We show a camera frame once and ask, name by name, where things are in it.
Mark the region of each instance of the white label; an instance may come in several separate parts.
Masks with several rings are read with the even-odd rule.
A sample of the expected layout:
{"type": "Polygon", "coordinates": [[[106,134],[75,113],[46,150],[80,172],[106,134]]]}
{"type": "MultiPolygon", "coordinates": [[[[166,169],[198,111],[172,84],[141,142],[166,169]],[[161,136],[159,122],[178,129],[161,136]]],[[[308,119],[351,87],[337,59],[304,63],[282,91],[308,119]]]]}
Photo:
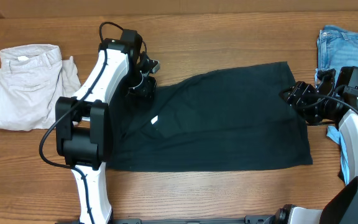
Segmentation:
{"type": "Polygon", "coordinates": [[[156,121],[158,121],[158,115],[152,119],[152,124],[154,124],[156,121]]]}
{"type": "Polygon", "coordinates": [[[24,61],[28,60],[29,58],[26,57],[26,56],[18,56],[17,59],[18,59],[20,62],[24,62],[24,61]]]}

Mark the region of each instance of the white leg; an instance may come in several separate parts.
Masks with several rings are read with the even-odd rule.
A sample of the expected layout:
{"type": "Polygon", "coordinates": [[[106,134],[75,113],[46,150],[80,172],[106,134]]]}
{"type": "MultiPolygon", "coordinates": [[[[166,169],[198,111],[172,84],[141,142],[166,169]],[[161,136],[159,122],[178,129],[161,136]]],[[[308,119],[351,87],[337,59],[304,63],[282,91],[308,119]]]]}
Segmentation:
{"type": "MultiPolygon", "coordinates": [[[[81,170],[86,176],[86,182],[88,185],[89,205],[95,224],[107,224],[110,219],[112,208],[107,197],[106,189],[106,163],[102,162],[98,170],[93,170],[88,166],[75,166],[81,170]]],[[[81,175],[75,171],[75,180],[78,187],[78,194],[80,196],[81,203],[81,216],[80,222],[84,224],[91,224],[90,215],[88,214],[88,208],[86,206],[85,198],[85,186],[81,179],[81,175]]]]}

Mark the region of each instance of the wooden floor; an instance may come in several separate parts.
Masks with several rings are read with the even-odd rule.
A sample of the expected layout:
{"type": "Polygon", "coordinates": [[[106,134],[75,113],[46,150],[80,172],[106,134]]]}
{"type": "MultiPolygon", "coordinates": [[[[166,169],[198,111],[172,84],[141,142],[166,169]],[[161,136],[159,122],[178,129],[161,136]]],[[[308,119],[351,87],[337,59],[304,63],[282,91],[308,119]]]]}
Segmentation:
{"type": "MultiPolygon", "coordinates": [[[[59,45],[74,56],[84,82],[95,65],[98,27],[114,21],[135,29],[151,58],[160,60],[159,85],[219,68],[288,61],[296,80],[313,82],[316,39],[325,24],[358,31],[358,12],[116,16],[0,20],[0,50],[25,44],[59,45]]],[[[118,38],[113,27],[105,37],[118,38]]],[[[212,218],[270,214],[286,203],[323,208],[344,186],[339,150],[325,126],[310,127],[312,166],[258,172],[138,173],[107,171],[115,218],[212,218]]],[[[80,215],[74,178],[38,155],[44,130],[0,130],[0,223],[53,223],[80,215]]],[[[56,153],[54,133],[45,151],[56,153]]]]}

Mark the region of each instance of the black garment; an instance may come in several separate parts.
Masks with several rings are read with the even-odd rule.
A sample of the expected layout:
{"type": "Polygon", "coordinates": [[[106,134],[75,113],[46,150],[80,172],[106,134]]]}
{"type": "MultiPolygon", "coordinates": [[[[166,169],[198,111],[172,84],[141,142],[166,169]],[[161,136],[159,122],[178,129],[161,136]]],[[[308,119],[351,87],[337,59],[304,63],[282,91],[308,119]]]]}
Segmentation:
{"type": "Polygon", "coordinates": [[[181,172],[312,164],[305,121],[278,96],[294,84],[287,63],[279,62],[157,88],[148,112],[124,119],[108,167],[181,172]]]}

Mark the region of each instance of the black pants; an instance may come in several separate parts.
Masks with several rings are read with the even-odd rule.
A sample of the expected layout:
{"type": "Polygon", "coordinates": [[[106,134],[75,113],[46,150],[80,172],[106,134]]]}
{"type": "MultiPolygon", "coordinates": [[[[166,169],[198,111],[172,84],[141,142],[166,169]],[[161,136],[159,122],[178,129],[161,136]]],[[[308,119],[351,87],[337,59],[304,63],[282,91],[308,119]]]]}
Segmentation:
{"type": "Polygon", "coordinates": [[[151,109],[123,119],[108,167],[179,172],[312,164],[305,121],[278,96],[294,84],[280,62],[160,87],[151,109]]]}

